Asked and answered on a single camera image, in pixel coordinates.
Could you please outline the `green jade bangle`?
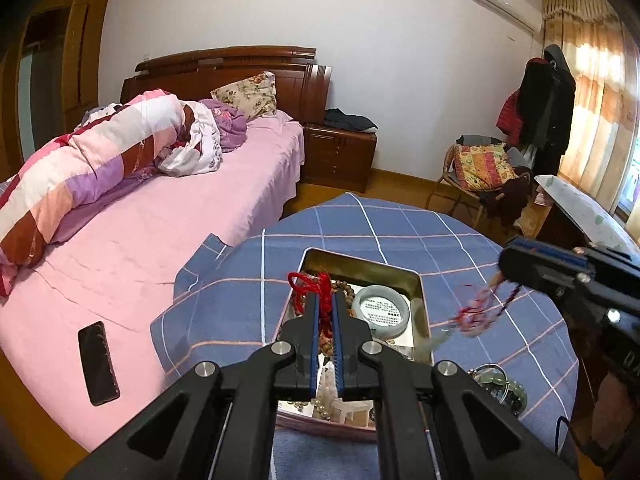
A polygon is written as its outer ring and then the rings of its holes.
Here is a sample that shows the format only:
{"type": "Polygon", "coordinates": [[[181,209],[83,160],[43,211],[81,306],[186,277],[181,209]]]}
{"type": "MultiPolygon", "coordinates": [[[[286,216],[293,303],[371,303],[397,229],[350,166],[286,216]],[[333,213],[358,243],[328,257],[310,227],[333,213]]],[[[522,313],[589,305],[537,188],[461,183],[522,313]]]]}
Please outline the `green jade bangle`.
{"type": "Polygon", "coordinates": [[[524,386],[510,378],[500,365],[483,364],[469,370],[469,375],[516,418],[524,413],[528,403],[527,392],[524,386]]]}

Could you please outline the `red tassel cord jewelry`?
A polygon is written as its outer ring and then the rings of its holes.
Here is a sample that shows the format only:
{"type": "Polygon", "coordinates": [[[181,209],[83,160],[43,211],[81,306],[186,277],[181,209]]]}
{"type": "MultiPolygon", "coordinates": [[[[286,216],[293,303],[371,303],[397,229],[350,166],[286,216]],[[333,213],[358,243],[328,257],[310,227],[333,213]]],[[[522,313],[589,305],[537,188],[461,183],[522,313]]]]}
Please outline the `red tassel cord jewelry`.
{"type": "Polygon", "coordinates": [[[293,310],[296,315],[305,311],[307,297],[313,294],[319,300],[319,330],[324,336],[333,337],[332,309],[333,289],[329,274],[321,271],[317,276],[300,272],[288,274],[288,284],[293,294],[293,310]]]}

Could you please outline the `metal jewelry tin box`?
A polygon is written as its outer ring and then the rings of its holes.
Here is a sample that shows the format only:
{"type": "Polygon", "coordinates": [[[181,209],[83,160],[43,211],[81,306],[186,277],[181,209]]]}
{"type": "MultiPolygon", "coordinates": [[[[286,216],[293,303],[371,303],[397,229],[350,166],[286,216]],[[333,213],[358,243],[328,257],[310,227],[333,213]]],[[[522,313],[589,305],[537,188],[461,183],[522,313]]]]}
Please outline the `metal jewelry tin box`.
{"type": "MultiPolygon", "coordinates": [[[[349,311],[367,322],[373,339],[405,358],[432,364],[432,331],[424,288],[419,274],[354,256],[320,248],[303,252],[297,272],[329,274],[349,311]]],[[[286,429],[341,440],[373,442],[374,411],[371,400],[346,402],[335,385],[332,340],[322,336],[317,359],[318,396],[309,402],[279,403],[277,424],[286,429]]]]}

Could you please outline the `desk with floral cover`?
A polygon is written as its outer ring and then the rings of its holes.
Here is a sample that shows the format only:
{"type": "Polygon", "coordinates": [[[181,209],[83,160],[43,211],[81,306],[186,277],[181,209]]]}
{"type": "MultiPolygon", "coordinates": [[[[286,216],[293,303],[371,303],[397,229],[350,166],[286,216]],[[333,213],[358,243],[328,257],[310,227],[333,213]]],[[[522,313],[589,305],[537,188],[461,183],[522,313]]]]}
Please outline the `desk with floral cover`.
{"type": "Polygon", "coordinates": [[[593,198],[565,180],[542,174],[539,188],[567,215],[587,240],[638,257],[639,246],[627,231],[593,198]]]}

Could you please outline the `wicker chair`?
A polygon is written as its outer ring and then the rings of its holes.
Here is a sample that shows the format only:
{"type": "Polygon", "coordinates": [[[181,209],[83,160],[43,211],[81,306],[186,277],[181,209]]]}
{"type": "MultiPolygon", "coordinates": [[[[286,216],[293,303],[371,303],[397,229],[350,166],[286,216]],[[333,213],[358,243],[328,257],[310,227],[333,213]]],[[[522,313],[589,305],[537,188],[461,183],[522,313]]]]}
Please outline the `wicker chair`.
{"type": "Polygon", "coordinates": [[[425,208],[446,184],[458,193],[448,214],[466,198],[477,201],[472,226],[480,219],[499,220],[504,230],[512,228],[528,204],[532,170],[514,146],[489,136],[460,136],[446,151],[442,174],[428,193],[425,208]]]}

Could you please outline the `black smartphone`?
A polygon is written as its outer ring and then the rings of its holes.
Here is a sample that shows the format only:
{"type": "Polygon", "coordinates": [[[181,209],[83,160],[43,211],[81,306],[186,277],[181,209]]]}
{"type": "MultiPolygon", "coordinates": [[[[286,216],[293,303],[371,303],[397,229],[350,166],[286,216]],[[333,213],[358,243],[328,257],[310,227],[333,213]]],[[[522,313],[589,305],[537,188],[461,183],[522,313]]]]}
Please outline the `black smartphone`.
{"type": "Polygon", "coordinates": [[[117,400],[120,391],[102,321],[78,332],[78,347],[90,403],[100,406],[117,400]]]}

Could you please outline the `red garment on rack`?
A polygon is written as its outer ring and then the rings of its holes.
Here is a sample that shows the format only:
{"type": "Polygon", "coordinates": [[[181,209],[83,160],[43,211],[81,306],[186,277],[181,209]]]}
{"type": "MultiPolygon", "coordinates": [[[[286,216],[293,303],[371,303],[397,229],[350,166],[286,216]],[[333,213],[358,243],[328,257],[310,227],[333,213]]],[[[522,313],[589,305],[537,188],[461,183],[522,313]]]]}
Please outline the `red garment on rack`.
{"type": "Polygon", "coordinates": [[[518,90],[515,90],[503,103],[497,128],[506,136],[506,143],[518,146],[523,128],[523,119],[518,114],[518,90]]]}

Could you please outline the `dark coats on rack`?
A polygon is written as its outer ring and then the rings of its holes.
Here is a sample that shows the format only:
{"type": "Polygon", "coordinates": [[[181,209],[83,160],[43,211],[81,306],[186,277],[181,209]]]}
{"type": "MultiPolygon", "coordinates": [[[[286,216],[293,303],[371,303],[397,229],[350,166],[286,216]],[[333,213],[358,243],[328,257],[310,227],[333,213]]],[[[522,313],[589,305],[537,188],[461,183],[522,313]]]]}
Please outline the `dark coats on rack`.
{"type": "Polygon", "coordinates": [[[518,145],[533,148],[534,176],[558,173],[570,143],[576,82],[557,44],[531,58],[518,89],[516,110],[522,120],[518,145]]]}

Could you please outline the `dark wooden nightstand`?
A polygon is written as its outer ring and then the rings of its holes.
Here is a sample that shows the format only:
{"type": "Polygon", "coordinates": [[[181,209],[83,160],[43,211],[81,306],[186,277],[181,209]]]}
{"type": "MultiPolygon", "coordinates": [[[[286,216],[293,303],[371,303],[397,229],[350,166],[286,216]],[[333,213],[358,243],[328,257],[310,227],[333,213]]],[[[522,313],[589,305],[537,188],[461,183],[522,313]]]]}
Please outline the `dark wooden nightstand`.
{"type": "Polygon", "coordinates": [[[374,133],[304,125],[303,181],[363,193],[377,140],[374,133]]]}

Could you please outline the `white air conditioner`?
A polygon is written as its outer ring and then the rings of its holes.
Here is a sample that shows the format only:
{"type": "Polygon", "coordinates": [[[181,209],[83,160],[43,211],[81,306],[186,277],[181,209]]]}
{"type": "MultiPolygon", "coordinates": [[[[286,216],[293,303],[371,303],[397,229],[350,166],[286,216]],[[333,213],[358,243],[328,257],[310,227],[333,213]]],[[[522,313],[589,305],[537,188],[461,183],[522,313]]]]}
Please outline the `white air conditioner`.
{"type": "Polygon", "coordinates": [[[525,0],[474,0],[510,18],[514,23],[537,35],[542,29],[542,14],[525,0]]]}

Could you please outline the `dark clothes on nightstand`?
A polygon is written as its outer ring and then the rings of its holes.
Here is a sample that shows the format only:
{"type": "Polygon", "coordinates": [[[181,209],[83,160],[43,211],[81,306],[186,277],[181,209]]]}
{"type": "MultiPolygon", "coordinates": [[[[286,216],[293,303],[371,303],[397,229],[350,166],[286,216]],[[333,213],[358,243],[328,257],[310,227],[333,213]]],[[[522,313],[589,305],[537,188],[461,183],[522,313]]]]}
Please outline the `dark clothes on nightstand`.
{"type": "Polygon", "coordinates": [[[351,132],[376,133],[378,131],[378,126],[369,118],[345,114],[339,108],[326,110],[323,117],[323,125],[351,132]]]}

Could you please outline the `purple garment on bed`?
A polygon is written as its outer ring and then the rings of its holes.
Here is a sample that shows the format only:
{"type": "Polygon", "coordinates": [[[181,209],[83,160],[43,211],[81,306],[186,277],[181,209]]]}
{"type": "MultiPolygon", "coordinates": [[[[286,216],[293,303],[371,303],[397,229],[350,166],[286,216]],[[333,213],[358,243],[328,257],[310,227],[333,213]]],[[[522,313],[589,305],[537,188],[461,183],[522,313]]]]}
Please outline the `purple garment on bed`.
{"type": "Polygon", "coordinates": [[[220,145],[224,153],[229,153],[244,144],[247,139],[247,121],[237,108],[216,99],[202,99],[213,114],[220,132],[220,145]]]}

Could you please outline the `pink patchwork quilt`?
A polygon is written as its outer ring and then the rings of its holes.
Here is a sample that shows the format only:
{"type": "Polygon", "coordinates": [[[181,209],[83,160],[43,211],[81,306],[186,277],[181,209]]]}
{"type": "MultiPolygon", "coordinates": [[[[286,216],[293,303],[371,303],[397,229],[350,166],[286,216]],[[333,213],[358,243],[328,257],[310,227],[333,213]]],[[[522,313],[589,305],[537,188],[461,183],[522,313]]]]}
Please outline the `pink patchwork quilt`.
{"type": "Polygon", "coordinates": [[[187,177],[215,171],[221,162],[213,112],[162,89],[49,141],[1,195],[1,295],[12,292],[18,270],[41,260],[73,210],[151,168],[187,177]]]}

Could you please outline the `floral pillow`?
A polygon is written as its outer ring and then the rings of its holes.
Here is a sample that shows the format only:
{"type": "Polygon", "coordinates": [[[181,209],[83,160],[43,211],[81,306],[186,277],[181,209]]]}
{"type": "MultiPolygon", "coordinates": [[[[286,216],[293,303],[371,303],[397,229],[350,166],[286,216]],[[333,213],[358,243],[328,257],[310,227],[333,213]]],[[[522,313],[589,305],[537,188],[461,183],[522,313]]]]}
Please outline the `floral pillow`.
{"type": "Polygon", "coordinates": [[[210,96],[239,110],[248,122],[276,114],[277,78],[274,73],[261,72],[258,75],[226,84],[214,89],[210,96]]]}

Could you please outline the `wooden wardrobe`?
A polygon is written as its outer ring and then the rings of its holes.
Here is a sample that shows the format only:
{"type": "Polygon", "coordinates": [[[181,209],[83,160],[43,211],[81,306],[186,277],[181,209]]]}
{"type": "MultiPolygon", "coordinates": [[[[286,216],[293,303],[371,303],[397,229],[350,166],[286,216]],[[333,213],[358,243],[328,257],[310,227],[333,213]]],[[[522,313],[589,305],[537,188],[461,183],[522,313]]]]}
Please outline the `wooden wardrobe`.
{"type": "Polygon", "coordinates": [[[1,58],[1,177],[98,106],[108,0],[35,0],[1,58]]]}

